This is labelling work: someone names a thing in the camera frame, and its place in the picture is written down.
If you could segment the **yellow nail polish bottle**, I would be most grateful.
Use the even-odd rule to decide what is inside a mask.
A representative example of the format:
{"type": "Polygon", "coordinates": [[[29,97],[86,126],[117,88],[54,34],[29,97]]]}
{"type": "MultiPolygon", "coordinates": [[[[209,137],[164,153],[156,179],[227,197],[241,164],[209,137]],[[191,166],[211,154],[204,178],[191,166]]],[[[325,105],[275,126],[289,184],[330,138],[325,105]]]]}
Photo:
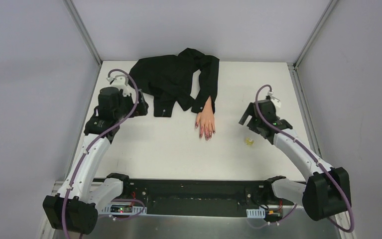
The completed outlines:
{"type": "Polygon", "coordinates": [[[245,144],[248,146],[252,146],[254,144],[254,140],[250,137],[245,138],[245,144]]]}

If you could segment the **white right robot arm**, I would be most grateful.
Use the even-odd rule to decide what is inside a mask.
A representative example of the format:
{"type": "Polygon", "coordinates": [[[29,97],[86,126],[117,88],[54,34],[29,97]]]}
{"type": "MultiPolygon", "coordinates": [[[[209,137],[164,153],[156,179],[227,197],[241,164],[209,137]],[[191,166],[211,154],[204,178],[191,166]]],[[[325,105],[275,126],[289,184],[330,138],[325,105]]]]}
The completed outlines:
{"type": "Polygon", "coordinates": [[[251,102],[239,124],[261,135],[283,152],[305,179],[297,183],[284,176],[269,178],[264,183],[262,198],[269,204],[280,199],[302,205],[308,217],[319,221],[347,211],[351,203],[348,172],[321,159],[298,139],[292,125],[276,115],[272,100],[251,102]]]}

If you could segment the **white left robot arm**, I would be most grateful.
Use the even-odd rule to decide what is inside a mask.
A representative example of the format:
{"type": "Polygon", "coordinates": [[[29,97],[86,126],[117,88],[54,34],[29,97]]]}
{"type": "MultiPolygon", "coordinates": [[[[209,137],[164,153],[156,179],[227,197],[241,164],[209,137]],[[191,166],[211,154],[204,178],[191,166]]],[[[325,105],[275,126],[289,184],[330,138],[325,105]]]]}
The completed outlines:
{"type": "Polygon", "coordinates": [[[124,87],[105,87],[98,95],[90,119],[85,124],[81,153],[66,180],[54,196],[46,196],[43,208],[51,226],[64,232],[90,234],[107,205],[117,198],[131,197],[129,177],[110,173],[103,184],[91,189],[100,162],[126,119],[147,115],[148,103],[140,89],[133,96],[124,87]]]}

